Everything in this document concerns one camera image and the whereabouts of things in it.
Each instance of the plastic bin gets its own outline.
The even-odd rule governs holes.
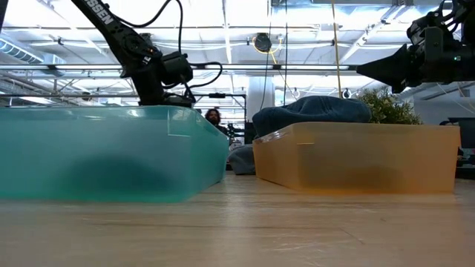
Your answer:
[[[180,107],[0,109],[0,198],[178,202],[219,182],[228,140]]]
[[[254,141],[257,176],[313,194],[453,190],[458,127],[305,122]]]

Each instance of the table surface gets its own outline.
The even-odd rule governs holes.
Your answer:
[[[173,205],[0,202],[11,266],[474,266],[475,182],[454,195],[317,197],[228,175]]]

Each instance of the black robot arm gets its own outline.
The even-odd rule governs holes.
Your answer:
[[[180,105],[191,107],[192,97],[165,93],[166,88],[186,84],[193,78],[186,54],[163,55],[147,36],[138,34],[115,16],[101,0],[71,0],[104,36],[122,65],[121,78],[132,78],[140,105]]]
[[[407,29],[411,46],[405,44],[392,56],[360,65],[356,72],[390,85],[393,93],[423,82],[475,80],[475,1],[452,0],[453,9],[446,16],[444,3]],[[462,38],[456,40],[453,33],[459,25]]]

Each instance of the white column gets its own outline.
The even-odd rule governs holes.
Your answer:
[[[252,121],[254,114],[262,108],[273,107],[275,104],[275,86],[272,77],[250,77],[247,90],[247,120]]]

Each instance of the teal plastic bin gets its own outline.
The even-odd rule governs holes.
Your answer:
[[[222,180],[228,140],[197,111],[0,109],[0,198],[179,202]]]

